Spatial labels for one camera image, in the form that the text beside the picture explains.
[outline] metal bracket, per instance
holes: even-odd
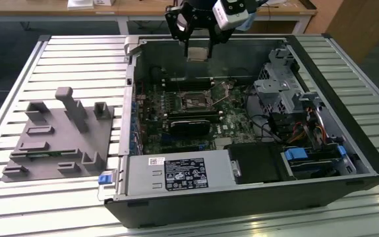
[[[139,36],[127,36],[124,39],[124,54],[127,56],[132,56],[135,53],[140,51],[139,48]]]

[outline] white box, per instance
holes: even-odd
[[[114,0],[93,0],[94,5],[110,6],[114,3]]]
[[[68,0],[68,11],[93,8],[94,6],[92,0]]]

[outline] blue tab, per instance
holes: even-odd
[[[287,160],[291,160],[291,159],[307,159],[308,158],[305,149],[303,149],[303,148],[289,148],[284,152],[284,155],[285,155],[285,159]]]
[[[110,174],[101,174],[98,176],[98,184],[110,184]]]
[[[284,156],[285,156],[285,159],[287,159],[287,160],[293,159],[293,157],[292,157],[292,155],[291,155],[291,153],[289,153],[288,150],[284,152]]]
[[[336,149],[339,150],[341,157],[345,156],[347,152],[344,146],[336,146]]]

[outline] gray carpet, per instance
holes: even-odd
[[[160,22],[129,23],[131,34],[167,34]],[[9,90],[28,59],[38,35],[114,35],[118,34],[114,22],[33,22],[24,31],[18,23],[0,23],[0,90]],[[360,65],[379,87],[379,44]],[[6,92],[0,92],[0,106]]]

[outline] black cable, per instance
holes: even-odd
[[[149,31],[149,34],[151,34],[151,35],[152,35],[152,33],[153,33],[157,29],[160,29],[163,23],[164,23],[164,21],[161,21],[160,24],[159,24],[159,26],[157,26],[152,31]]]
[[[264,3],[267,5],[267,9],[268,9],[268,21],[265,23],[265,33],[268,33],[268,24],[269,24],[269,20],[271,20],[271,11],[269,11],[269,5],[268,3]]]

